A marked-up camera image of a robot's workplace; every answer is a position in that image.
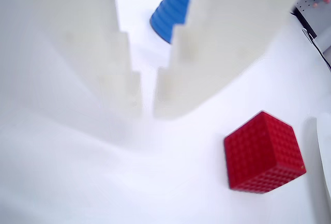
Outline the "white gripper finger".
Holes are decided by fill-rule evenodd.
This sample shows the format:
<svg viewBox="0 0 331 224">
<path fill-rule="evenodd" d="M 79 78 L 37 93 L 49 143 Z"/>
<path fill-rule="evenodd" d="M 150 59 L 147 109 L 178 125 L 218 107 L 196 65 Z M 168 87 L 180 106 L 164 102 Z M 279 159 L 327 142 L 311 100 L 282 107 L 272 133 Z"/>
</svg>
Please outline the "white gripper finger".
<svg viewBox="0 0 331 224">
<path fill-rule="evenodd" d="M 190 0 L 158 71 L 154 115 L 180 117 L 240 75 L 266 50 L 296 0 Z"/>
<path fill-rule="evenodd" d="M 1 0 L 1 100 L 105 141 L 142 112 L 116 0 Z"/>
</svg>

